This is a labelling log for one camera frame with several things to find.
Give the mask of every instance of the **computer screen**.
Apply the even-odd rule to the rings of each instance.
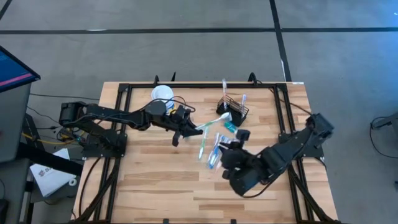
[[[38,79],[38,74],[0,46],[0,92]]]

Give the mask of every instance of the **concrete floor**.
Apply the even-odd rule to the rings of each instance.
[[[398,2],[276,0],[282,28],[397,27]],[[273,27],[260,0],[13,0],[0,30]],[[369,122],[398,111],[398,32],[283,33],[294,82],[305,82],[312,110],[335,135],[324,144],[338,216],[347,223],[396,223],[398,160],[369,140]],[[0,45],[42,76],[32,92],[97,98],[106,81],[283,81],[273,32],[255,34],[0,35]],[[31,96],[53,118],[68,99]],[[34,116],[38,127],[54,125]],[[50,131],[42,134],[52,135]],[[374,132],[398,156],[392,128]],[[34,223],[66,222],[73,199],[39,203]]]

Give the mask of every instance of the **table leg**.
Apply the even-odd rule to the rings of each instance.
[[[35,147],[28,146],[22,142],[19,143],[17,157],[27,158],[34,163],[76,176],[80,176],[83,170],[83,166],[76,162],[72,162],[68,159],[64,159]]]

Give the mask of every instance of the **yellow cable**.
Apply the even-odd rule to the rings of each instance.
[[[22,135],[26,138],[33,140],[33,137],[28,134],[22,133]],[[67,142],[52,142],[52,141],[38,139],[38,141],[42,142],[42,143],[46,143],[46,144],[65,145],[65,144],[70,144],[70,143],[74,142],[75,140],[71,140],[71,141],[67,141]]]

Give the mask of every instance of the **toothbrush head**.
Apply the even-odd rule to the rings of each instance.
[[[223,113],[221,115],[221,119],[225,120],[225,121],[232,121],[232,116],[230,112],[227,113]]]

